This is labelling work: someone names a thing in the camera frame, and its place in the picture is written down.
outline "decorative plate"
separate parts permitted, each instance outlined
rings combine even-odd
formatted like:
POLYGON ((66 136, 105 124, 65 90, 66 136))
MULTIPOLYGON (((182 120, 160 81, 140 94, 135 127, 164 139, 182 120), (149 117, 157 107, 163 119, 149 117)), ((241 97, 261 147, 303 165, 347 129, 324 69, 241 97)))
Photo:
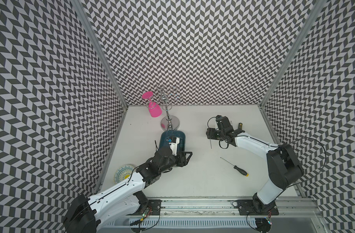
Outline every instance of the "decorative plate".
POLYGON ((127 179, 133 171, 134 167, 132 165, 123 165, 114 174, 114 183, 118 184, 119 182, 127 179))

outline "round metal base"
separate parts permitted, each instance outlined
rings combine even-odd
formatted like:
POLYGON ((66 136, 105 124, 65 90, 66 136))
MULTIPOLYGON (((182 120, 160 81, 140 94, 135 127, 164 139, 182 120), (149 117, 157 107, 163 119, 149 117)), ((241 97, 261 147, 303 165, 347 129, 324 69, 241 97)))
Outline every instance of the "round metal base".
POLYGON ((180 126, 180 120, 176 116, 170 116, 170 121, 167 117, 161 120, 161 127, 164 130, 176 130, 180 126))

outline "screwdriver shaft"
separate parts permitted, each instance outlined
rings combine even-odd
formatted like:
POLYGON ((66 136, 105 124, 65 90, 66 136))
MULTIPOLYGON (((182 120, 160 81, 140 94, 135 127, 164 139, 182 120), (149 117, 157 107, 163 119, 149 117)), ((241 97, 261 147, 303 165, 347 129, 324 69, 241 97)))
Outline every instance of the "screwdriver shaft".
MULTIPOLYGON (((220 157, 222 160, 226 161, 225 159, 223 159, 222 157, 220 157)), ((232 167, 234 167, 233 164, 231 164, 230 162, 226 161, 227 163, 229 163, 230 165, 232 165, 232 167)))

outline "metal ring holder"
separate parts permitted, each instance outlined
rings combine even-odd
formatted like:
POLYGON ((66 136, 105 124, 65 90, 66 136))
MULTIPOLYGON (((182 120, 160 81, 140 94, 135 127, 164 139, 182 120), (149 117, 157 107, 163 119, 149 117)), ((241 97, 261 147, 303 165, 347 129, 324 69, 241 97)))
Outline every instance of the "metal ring holder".
MULTIPOLYGON (((175 86, 172 87, 174 92, 177 92, 177 88, 175 86)), ((162 104, 162 108, 166 111, 166 117, 161 120, 161 127, 164 130, 177 130, 180 126, 180 121, 176 116, 172 116, 169 114, 169 111, 172 109, 172 103, 169 101, 169 96, 175 96, 175 100, 180 102, 181 96, 178 93, 174 94, 166 94, 164 87, 159 85, 157 87, 157 93, 159 95, 159 101, 162 104)))
POLYGON ((149 102, 147 103, 147 108, 148 108, 148 109, 154 109, 154 108, 157 106, 157 103, 154 102, 154 103, 155 103, 154 107, 150 108, 150 107, 149 107, 149 104, 152 103, 152 102, 153 102, 153 100, 151 100, 151 98, 149 98, 149 102))

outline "black cable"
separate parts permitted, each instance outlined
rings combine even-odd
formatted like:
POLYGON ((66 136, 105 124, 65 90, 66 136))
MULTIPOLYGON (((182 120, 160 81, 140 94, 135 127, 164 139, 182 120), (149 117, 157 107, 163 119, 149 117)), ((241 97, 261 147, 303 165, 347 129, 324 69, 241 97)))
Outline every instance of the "black cable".
POLYGON ((291 186, 294 186, 294 185, 297 185, 297 184, 304 183, 304 182, 306 182, 306 181, 309 181, 309 180, 311 180, 311 179, 317 177, 317 175, 319 175, 319 174, 322 172, 323 168, 324 168, 325 165, 326 165, 326 158, 328 157, 328 155, 326 154, 326 150, 325 150, 325 148, 324 148, 324 145, 323 145, 319 140, 317 140, 317 139, 315 139, 315 138, 313 138, 313 137, 301 137, 301 138, 299 138, 299 139, 297 139, 297 140, 295 140, 295 141, 292 141, 291 143, 293 143, 293 142, 298 142, 298 141, 300 141, 301 139, 312 139, 312 140, 316 141, 316 142, 320 145, 320 147, 322 147, 322 149, 323 149, 323 151, 324 151, 324 154, 325 154, 324 164, 320 167, 319 172, 316 173, 316 175, 314 175, 313 177, 311 177, 311 178, 309 178, 309 179, 306 179, 305 181, 302 181, 302 182, 299 182, 299 183, 291 184, 291 185, 287 186, 287 188, 289 188, 289 187, 291 187, 291 186))
POLYGON ((100 197, 100 198, 98 199, 98 201, 101 200, 101 199, 104 199, 104 197, 106 197, 107 195, 111 194, 112 192, 114 192, 114 191, 116 191, 116 190, 122 188, 124 185, 126 185, 126 183, 122 184, 121 186, 119 186, 118 188, 114 189, 114 190, 111 191, 110 193, 108 193, 108 194, 106 194, 106 195, 100 197))
POLYGON ((210 127, 208 126, 208 122, 209 122, 212 118, 208 119, 208 121, 207 121, 207 128, 210 128, 210 127))
POLYGON ((141 166, 141 165, 138 165, 137 167, 135 167, 135 168, 132 170, 132 173, 131 173, 130 179, 129 179, 128 182, 127 182, 127 185, 128 185, 128 183, 130 182, 130 180, 131 180, 131 178, 132 178, 133 171, 134 171, 136 168, 140 167, 140 166, 141 166))
POLYGON ((219 140, 219 146, 220 146, 220 148, 222 148, 222 149, 227 149, 227 148, 229 147, 229 143, 228 143, 228 142, 227 142, 227 147, 226 147, 226 148, 223 148, 222 145, 220 144, 220 142, 222 142, 222 140, 219 140))
POLYGON ((164 172, 162 172, 162 173, 167 173, 167 172, 170 172, 170 171, 172 171, 172 168, 170 168, 169 170, 164 171, 164 172))
MULTIPOLYGON (((240 136, 237 136, 237 137, 249 137, 249 136, 240 135, 240 136)), ((263 143, 263 144, 265 144, 265 145, 267 145, 267 146, 269 146, 269 147, 275 147, 275 146, 271 146, 271 145, 269 145, 269 144, 267 144, 267 143, 265 143, 265 142, 262 142, 261 140, 258 140, 258 139, 254 138, 254 137, 249 137, 249 138, 254 139, 254 140, 258 141, 258 142, 261 142, 261 143, 263 143)))
POLYGON ((172 128, 172 125, 169 124, 169 126, 167 126, 167 132, 166 132, 166 137, 168 138, 169 137, 169 127, 171 126, 171 136, 173 135, 173 128, 172 128))
POLYGON ((250 224, 249 224, 249 222, 247 221, 247 217, 249 216, 249 214, 252 214, 252 213, 254 213, 254 214, 257 214, 257 213, 255 213, 255 212, 249 212, 247 215, 246 215, 246 223, 249 225, 249 227, 251 227, 251 228, 253 228, 252 226, 250 226, 250 224))
POLYGON ((235 206, 235 205, 233 205, 233 203, 234 203, 234 202, 236 202, 236 201, 232 201, 232 202, 231 202, 231 205, 232 205, 233 207, 237 208, 237 207, 238 207, 238 205, 236 205, 236 206, 235 206))
POLYGON ((145 212, 145 210, 141 210, 141 211, 138 211, 138 212, 134 212, 133 214, 137 214, 137 213, 144 213, 145 212))
POLYGON ((161 210, 159 211, 159 217, 158 217, 158 221, 157 221, 157 223, 156 224, 154 224, 152 227, 149 227, 149 228, 146 228, 145 230, 143 230, 143 231, 146 231, 146 230, 149 230, 149 229, 151 229, 151 228, 153 228, 153 227, 155 227, 157 224, 158 224, 158 222, 159 222, 159 219, 161 218, 161 210))
POLYGON ((156 151, 158 151, 159 148, 157 147, 157 141, 155 140, 154 143, 156 144, 156 151))

